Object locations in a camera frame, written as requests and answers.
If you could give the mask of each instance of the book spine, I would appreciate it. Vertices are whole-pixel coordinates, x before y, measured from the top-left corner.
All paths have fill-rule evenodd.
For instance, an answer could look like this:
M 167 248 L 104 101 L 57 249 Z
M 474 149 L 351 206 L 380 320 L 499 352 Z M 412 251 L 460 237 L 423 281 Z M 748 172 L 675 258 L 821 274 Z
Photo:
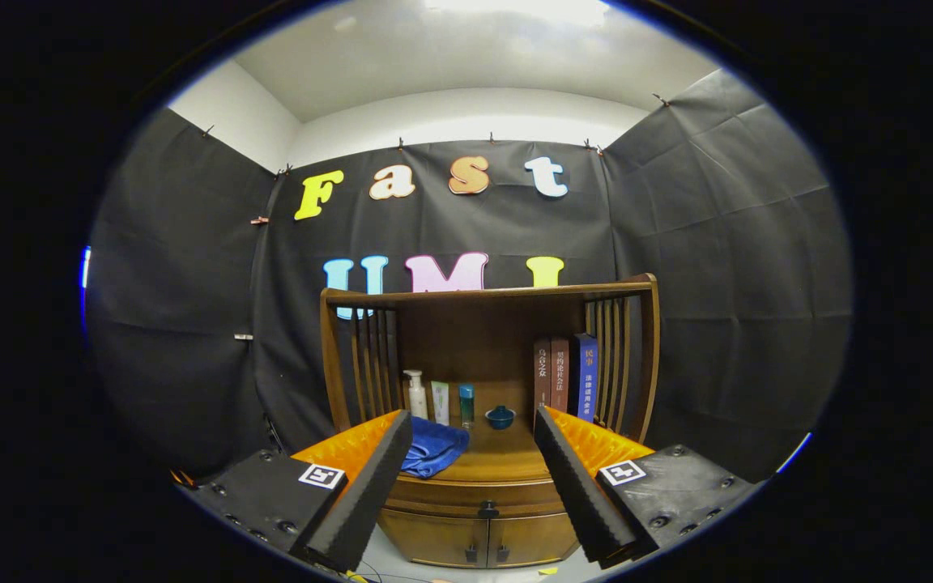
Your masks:
M 599 354 L 596 338 L 579 334 L 578 338 L 578 402 L 575 417 L 590 423 L 596 409 L 597 370 Z
M 549 338 L 535 340 L 535 410 L 549 405 Z
M 557 411 L 567 412 L 567 393 L 571 386 L 571 353 L 570 343 L 566 338 L 553 338 L 549 340 L 549 355 L 551 355 L 551 391 L 549 391 L 549 406 Z

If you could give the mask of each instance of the wooden shelf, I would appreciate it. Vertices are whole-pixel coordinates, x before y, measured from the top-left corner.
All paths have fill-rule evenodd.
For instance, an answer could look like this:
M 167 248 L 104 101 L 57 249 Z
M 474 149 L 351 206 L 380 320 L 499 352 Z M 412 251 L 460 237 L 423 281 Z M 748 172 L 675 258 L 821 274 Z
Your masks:
M 399 294 L 368 295 L 360 291 L 323 289 L 323 301 L 334 301 L 344 307 L 359 309 L 397 310 L 431 303 L 506 302 L 519 298 L 563 298 L 574 302 L 599 302 L 636 295 L 641 289 L 651 289 L 650 281 L 559 285 L 559 287 L 507 287 L 502 289 L 470 289 L 470 291 L 400 292 Z
M 518 417 L 510 427 L 496 431 L 481 417 L 471 429 L 470 445 L 451 466 L 432 479 L 416 479 L 402 473 L 408 481 L 460 481 L 460 483 L 496 483 L 496 481 L 549 480 L 549 471 L 532 436 L 530 420 Z M 450 420 L 459 427 L 459 417 Z
M 341 321 L 338 309 L 351 309 L 351 320 Z M 629 322 L 636 314 L 641 314 L 641 341 L 633 341 L 630 331 L 635 330 Z M 599 394 L 604 397 L 594 403 L 595 409 L 619 427 L 624 416 L 633 439 L 643 440 L 649 424 L 660 335 L 658 284 L 650 274 L 614 283 L 424 294 L 368 295 L 327 288 L 319 317 L 326 393 L 338 431 L 407 409 L 403 369 L 422 370 L 431 414 L 429 382 L 449 384 L 452 427 L 460 427 L 459 385 L 474 386 L 474 427 L 466 452 L 430 479 L 399 474 L 381 514 L 381 528 L 412 560 L 508 567 L 558 560 L 577 546 L 534 443 L 537 338 L 594 335 L 599 341 Z M 637 346 L 641 365 L 630 368 Z M 351 383 L 345 385 L 344 379 Z M 637 405 L 623 415 L 630 386 Z M 484 417 L 499 405 L 516 412 L 504 431 L 490 427 Z M 496 506 L 497 519 L 478 516 L 484 503 Z M 547 539 L 533 535 L 536 529 Z M 490 553 L 484 550 L 489 535 L 512 547 L 510 560 L 497 564 L 488 557 L 499 551 L 499 546 Z M 471 553 L 464 547 L 470 546 L 486 560 L 467 560 Z

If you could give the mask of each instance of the book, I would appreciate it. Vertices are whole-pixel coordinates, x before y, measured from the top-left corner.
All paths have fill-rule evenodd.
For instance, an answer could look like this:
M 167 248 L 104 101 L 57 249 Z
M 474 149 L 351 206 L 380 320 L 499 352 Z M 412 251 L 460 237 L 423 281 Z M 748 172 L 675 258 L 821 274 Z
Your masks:
M 557 411 L 567 412 L 567 393 L 571 386 L 571 344 L 559 336 L 549 340 L 549 372 L 552 373 L 549 385 L 549 406 Z
M 571 359 L 567 412 L 590 423 L 596 411 L 596 390 L 599 387 L 599 345 L 588 334 L 570 337 Z
M 538 407 L 549 405 L 549 338 L 535 340 L 535 409 L 532 421 L 538 414 Z

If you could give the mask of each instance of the white bottle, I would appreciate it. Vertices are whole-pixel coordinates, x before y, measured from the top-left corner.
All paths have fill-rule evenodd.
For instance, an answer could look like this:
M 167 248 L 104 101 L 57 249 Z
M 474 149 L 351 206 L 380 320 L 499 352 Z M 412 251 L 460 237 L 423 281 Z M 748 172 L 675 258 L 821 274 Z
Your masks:
M 427 391 L 420 381 L 421 370 L 403 370 L 408 374 L 408 410 L 414 417 L 427 418 Z

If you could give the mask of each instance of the floor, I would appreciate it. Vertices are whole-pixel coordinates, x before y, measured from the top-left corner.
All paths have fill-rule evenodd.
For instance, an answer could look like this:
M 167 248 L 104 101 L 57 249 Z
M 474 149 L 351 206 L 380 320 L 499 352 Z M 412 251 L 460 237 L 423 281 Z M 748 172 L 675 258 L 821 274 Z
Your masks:
M 632 562 L 615 565 L 607 571 L 600 571 L 598 564 L 586 560 L 586 555 L 579 547 L 566 560 L 551 564 L 534 565 L 522 568 L 442 568 L 428 564 L 415 564 L 405 560 L 398 549 L 392 545 L 381 528 L 373 528 L 369 545 L 363 554 L 358 572 L 362 577 L 377 583 L 407 583 L 444 580 L 449 583 L 574 583 L 588 581 L 601 575 L 608 575 L 620 568 L 628 568 Z M 540 569 L 556 568 L 554 575 L 541 575 Z

